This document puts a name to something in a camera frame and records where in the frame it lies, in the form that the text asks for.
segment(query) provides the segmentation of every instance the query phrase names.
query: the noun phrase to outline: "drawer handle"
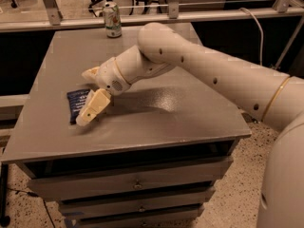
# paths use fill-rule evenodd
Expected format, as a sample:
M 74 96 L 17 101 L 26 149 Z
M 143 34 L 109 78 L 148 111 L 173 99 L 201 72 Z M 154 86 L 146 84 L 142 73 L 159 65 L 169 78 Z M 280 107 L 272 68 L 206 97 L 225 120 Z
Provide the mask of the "drawer handle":
M 136 183 L 134 184 L 133 188 L 135 190 L 140 190 L 143 188 L 143 186 L 140 184 L 140 182 L 137 180 Z
M 141 206 L 141 208 L 139 208 L 139 212 L 141 212 L 141 213 L 145 212 L 145 208 L 143 208 L 143 207 Z

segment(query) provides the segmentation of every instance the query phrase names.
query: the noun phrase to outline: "white cable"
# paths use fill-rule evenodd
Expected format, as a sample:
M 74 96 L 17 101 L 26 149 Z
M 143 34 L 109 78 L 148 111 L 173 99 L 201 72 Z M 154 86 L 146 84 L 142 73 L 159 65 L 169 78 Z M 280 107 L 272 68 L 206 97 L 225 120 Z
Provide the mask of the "white cable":
M 259 64 L 263 65 L 263 46 L 264 46 L 264 31 L 262 26 L 260 25 L 260 23 L 258 22 L 257 18 L 255 17 L 254 14 L 252 14 L 248 9 L 246 8 L 240 8 L 240 10 L 242 10 L 243 12 L 251 15 L 254 20 L 256 21 L 256 24 L 259 28 L 260 31 L 260 46 L 259 46 Z

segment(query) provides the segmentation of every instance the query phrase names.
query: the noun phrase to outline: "dark blue packet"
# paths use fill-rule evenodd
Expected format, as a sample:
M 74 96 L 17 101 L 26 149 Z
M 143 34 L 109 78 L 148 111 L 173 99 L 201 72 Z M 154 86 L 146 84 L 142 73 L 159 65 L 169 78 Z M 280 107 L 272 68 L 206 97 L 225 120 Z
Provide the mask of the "dark blue packet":
M 70 91 L 66 94 L 69 102 L 70 119 L 71 124 L 76 124 L 76 118 L 79 115 L 80 110 L 86 104 L 86 97 L 90 89 L 79 89 Z

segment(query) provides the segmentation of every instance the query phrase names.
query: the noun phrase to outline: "can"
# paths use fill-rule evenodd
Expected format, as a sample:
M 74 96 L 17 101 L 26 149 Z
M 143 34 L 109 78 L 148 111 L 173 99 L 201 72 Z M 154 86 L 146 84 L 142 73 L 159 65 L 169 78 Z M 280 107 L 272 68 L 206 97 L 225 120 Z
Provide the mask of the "can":
M 103 17 L 106 35 L 112 38 L 121 36 L 122 22 L 116 3 L 106 2 L 104 4 Z

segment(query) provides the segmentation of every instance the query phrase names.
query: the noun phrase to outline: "gray tabletop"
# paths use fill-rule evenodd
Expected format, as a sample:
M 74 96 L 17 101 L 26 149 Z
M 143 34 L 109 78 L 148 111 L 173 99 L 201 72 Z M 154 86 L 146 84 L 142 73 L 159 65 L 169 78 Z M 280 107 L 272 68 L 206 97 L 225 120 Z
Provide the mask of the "gray tabletop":
M 190 24 L 170 25 L 200 43 Z M 140 27 L 57 31 L 12 132 L 3 163 L 114 153 L 247 137 L 238 109 L 181 68 L 139 81 L 86 127 L 69 123 L 67 92 L 92 88 L 81 73 L 134 46 Z

